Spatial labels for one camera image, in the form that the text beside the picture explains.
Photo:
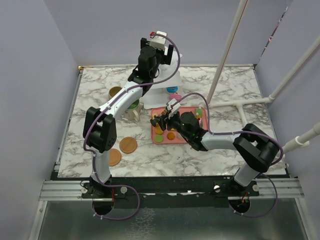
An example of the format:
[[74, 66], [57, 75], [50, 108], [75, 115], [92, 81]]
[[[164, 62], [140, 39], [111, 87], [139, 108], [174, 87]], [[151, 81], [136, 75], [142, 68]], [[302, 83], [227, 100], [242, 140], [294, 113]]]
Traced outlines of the white three-tier cake stand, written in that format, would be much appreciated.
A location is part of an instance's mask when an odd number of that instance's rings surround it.
[[[177, 69], [177, 66], [178, 55], [176, 51], [173, 51], [171, 64], [160, 65], [158, 76], [153, 81], [156, 83], [168, 78]], [[143, 103], [143, 107], [147, 110], [164, 107], [169, 101], [170, 95], [167, 91], [167, 88], [179, 88], [180, 86], [182, 86], [182, 78], [180, 71], [178, 70], [169, 80], [159, 84], [153, 84], [149, 91], [140, 99], [140, 101]]]

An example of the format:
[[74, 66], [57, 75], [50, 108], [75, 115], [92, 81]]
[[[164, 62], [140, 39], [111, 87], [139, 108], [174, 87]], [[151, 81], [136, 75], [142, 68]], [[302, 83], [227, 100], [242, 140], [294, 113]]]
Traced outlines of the blue frosted donut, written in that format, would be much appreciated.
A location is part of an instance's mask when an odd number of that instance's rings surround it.
[[171, 87], [167, 87], [166, 88], [166, 91], [169, 93], [169, 94], [174, 94], [178, 91], [178, 86], [171, 86]]

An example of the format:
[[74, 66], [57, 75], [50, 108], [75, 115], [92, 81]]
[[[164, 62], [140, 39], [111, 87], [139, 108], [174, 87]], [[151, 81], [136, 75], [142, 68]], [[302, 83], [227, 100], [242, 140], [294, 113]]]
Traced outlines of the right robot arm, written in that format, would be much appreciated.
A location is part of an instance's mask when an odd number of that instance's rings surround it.
[[229, 184], [230, 191], [236, 196], [246, 192], [254, 178], [268, 171], [277, 154], [280, 154], [280, 159], [284, 155], [281, 145], [252, 123], [246, 124], [240, 131], [212, 133], [200, 127], [200, 121], [191, 111], [155, 115], [150, 123], [153, 127], [159, 126], [162, 131], [176, 130], [196, 151], [237, 151], [245, 163]]

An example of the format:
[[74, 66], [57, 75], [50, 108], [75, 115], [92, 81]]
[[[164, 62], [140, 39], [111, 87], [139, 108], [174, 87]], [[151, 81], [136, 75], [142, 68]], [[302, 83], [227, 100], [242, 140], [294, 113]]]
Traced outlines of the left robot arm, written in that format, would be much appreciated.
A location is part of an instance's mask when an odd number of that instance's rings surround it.
[[85, 115], [83, 127], [83, 149], [92, 154], [91, 178], [95, 181], [93, 191], [106, 197], [111, 190], [107, 182], [111, 177], [109, 168], [110, 150], [116, 142], [116, 121], [130, 105], [144, 96], [157, 77], [160, 65], [170, 65], [177, 46], [164, 32], [152, 32], [151, 40], [140, 40], [138, 64], [127, 79], [125, 86], [107, 103], [99, 108], [90, 107]]

